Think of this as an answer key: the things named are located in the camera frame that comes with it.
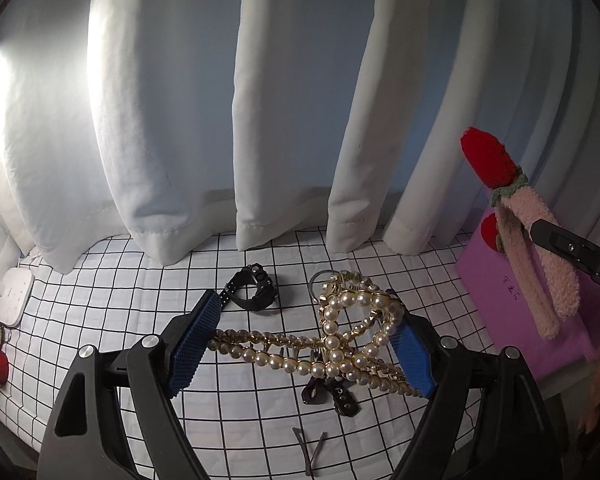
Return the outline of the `white grid bed sheet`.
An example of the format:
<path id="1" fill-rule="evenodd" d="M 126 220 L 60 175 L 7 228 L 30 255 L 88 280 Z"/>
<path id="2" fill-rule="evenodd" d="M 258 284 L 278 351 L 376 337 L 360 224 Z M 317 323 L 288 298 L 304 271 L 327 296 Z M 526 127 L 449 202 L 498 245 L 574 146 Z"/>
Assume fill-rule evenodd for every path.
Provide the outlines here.
<path id="1" fill-rule="evenodd" d="M 242 252 L 224 233 L 162 266 L 118 235 L 88 248 L 65 274 L 31 252 L 20 262 L 34 278 L 26 310 L 18 326 L 0 330 L 9 364 L 0 423 L 16 443 L 38 452 L 80 349 L 130 348 L 193 310 L 205 292 L 220 292 L 240 271 L 263 266 L 276 290 L 273 303 L 258 312 L 227 304 L 192 382 L 172 401 L 202 466 L 213 479 L 387 479 L 426 402 L 365 379 L 350 389 L 354 416 L 339 414 L 332 398 L 303 400 L 324 336 L 318 295 L 338 273 L 369 278 L 441 335 L 492 351 L 456 270 L 467 241 L 460 234 L 401 256 L 373 235 L 354 252 L 336 254 L 325 230 L 313 228 Z"/>

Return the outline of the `pink fuzzy strawberry headband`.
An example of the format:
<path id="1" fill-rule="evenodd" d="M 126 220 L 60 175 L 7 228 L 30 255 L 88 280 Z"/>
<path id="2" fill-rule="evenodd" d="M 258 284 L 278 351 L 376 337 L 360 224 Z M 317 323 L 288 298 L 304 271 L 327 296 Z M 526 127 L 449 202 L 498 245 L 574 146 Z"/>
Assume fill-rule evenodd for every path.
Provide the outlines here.
<path id="1" fill-rule="evenodd" d="M 506 255 L 539 336 L 554 339 L 560 322 L 578 313 L 580 284 L 571 263 L 542 247 L 530 247 L 530 231 L 536 220 L 557 220 L 496 136 L 471 127 L 460 137 L 460 148 L 491 192 L 493 212 L 480 226 L 482 238 Z"/>

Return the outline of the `white curtain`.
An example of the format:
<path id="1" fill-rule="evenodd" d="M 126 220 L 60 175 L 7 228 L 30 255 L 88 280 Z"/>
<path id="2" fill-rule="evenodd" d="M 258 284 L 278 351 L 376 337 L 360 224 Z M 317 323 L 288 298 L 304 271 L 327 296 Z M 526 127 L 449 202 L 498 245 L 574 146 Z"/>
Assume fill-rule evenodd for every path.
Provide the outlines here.
<path id="1" fill-rule="evenodd" d="M 472 126 L 600 243 L 591 0 L 0 0 L 0 273 L 316 224 L 415 255 L 477 220 Z"/>

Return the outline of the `black wrist watch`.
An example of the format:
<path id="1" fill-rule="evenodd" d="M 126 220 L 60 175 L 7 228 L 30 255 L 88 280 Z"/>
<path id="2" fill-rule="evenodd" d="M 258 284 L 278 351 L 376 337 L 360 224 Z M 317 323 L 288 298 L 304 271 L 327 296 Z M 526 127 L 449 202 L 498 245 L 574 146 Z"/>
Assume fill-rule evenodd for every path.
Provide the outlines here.
<path id="1" fill-rule="evenodd" d="M 247 264 L 225 284 L 222 304 L 232 302 L 248 312 L 260 312 L 272 306 L 278 296 L 272 278 L 260 263 Z"/>

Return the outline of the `white charger box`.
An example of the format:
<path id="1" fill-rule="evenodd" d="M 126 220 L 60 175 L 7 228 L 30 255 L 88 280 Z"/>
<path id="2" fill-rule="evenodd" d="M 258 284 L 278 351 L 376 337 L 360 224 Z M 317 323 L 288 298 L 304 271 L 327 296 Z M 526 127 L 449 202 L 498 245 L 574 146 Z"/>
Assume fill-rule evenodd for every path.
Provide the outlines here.
<path id="1" fill-rule="evenodd" d="M 6 327 L 16 327 L 23 316 L 30 296 L 34 276 L 29 269 L 11 268 L 2 279 L 0 293 L 0 323 Z"/>

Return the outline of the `black hair clip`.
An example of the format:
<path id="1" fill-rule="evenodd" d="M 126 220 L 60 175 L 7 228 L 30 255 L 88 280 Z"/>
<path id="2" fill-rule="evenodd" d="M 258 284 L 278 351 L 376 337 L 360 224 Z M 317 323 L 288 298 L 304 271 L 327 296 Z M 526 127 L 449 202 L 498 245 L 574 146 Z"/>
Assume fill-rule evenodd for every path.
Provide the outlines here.
<path id="1" fill-rule="evenodd" d="M 334 402 L 334 409 L 338 415 L 354 417 L 361 411 L 360 404 L 348 388 L 345 379 L 338 379 L 324 375 L 314 377 L 309 374 L 309 381 L 302 389 L 301 399 L 304 404 L 324 404 L 328 399 Z"/>

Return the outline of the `plain silver bangle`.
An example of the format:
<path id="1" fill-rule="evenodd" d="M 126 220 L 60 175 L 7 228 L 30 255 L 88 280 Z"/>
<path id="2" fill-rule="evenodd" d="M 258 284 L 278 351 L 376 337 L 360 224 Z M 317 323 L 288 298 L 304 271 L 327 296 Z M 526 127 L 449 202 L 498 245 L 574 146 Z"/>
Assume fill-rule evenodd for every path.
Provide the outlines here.
<path id="1" fill-rule="evenodd" d="M 338 289 L 340 273 L 332 269 L 317 271 L 309 279 L 309 294 L 315 302 L 326 300 Z"/>

